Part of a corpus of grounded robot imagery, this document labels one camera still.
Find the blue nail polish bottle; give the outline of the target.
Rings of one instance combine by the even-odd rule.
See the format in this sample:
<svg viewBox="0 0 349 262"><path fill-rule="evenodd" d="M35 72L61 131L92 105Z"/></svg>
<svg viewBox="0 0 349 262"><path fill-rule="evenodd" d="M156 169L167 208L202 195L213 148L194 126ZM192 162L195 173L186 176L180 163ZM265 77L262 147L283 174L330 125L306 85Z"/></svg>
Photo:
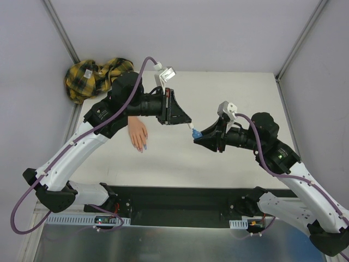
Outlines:
<svg viewBox="0 0 349 262"><path fill-rule="evenodd" d="M192 129L192 138L193 139L199 139L202 137L202 133L195 128Z"/></svg>

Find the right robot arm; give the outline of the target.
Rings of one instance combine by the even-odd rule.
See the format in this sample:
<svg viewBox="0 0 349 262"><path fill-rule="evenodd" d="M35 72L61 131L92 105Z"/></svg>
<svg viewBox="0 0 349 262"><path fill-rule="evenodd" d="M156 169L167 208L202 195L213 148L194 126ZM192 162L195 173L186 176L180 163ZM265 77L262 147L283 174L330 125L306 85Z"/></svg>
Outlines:
<svg viewBox="0 0 349 262"><path fill-rule="evenodd" d="M267 173L285 184L305 208L285 202L261 187L233 203L242 216L266 213L299 229L323 254L334 257L348 248L348 209L334 200L316 181L299 155L278 139L279 125L267 112L251 118L241 114L249 128L240 124L227 128L223 115L205 130L193 132L194 143L213 152L224 152L226 146L252 150L255 160Z"/></svg>

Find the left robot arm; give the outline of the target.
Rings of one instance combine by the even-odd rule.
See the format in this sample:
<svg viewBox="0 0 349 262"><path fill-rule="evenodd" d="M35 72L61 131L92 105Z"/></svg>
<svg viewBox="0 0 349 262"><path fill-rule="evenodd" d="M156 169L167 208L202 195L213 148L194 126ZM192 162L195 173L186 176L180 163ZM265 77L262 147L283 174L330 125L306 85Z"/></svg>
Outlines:
<svg viewBox="0 0 349 262"><path fill-rule="evenodd" d="M75 134L55 156L42 167L28 168L23 173L38 200L53 213L73 204L112 210L117 197L107 184L81 184L70 178L98 147L128 125L130 116L155 116L165 125L190 124L191 118L178 105L174 90L165 87L175 74L171 67L156 73L157 86L150 93L144 92L137 72L118 76L107 96L91 107Z"/></svg>

